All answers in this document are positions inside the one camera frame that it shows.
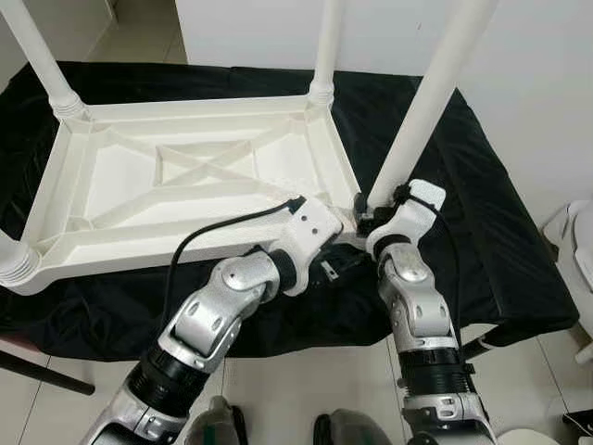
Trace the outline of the white plastic chair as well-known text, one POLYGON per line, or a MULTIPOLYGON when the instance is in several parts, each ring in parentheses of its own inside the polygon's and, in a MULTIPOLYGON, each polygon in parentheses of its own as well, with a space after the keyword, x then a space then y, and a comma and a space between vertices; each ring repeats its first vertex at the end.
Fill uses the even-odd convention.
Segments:
POLYGON ((563 205, 542 226, 542 235, 558 249, 554 262, 579 311, 582 330, 593 335, 593 285, 590 284, 593 222, 589 200, 563 205))

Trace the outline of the dark low box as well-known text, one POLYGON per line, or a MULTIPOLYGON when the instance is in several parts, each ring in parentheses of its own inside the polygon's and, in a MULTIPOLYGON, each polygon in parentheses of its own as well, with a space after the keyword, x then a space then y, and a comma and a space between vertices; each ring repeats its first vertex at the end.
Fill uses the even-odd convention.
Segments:
POLYGON ((593 437, 593 412, 590 410, 564 413, 563 423, 580 438, 593 437))

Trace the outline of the black table cloth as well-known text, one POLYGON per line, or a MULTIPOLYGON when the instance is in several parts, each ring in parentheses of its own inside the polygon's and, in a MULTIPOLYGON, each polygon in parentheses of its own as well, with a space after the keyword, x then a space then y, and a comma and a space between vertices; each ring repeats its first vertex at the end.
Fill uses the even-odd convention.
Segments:
MULTIPOLYGON (((309 70, 159 63, 63 62, 89 105, 301 95, 309 70)), ((339 71, 332 118, 360 185, 368 187, 412 94, 415 76, 339 71)), ((29 65, 0 73, 0 228, 19 236, 57 131, 29 65)), ((577 310, 515 186, 465 97, 454 94, 415 166, 444 187, 449 233, 434 228, 421 251, 462 325, 499 326, 507 345, 568 329, 577 310)), ((57 281, 34 296, 0 287, 0 339, 62 359, 140 359, 159 335, 165 268, 57 281)), ((321 347, 371 345, 390 335, 372 275, 304 296, 280 297, 243 324, 230 355, 263 359, 321 347)))

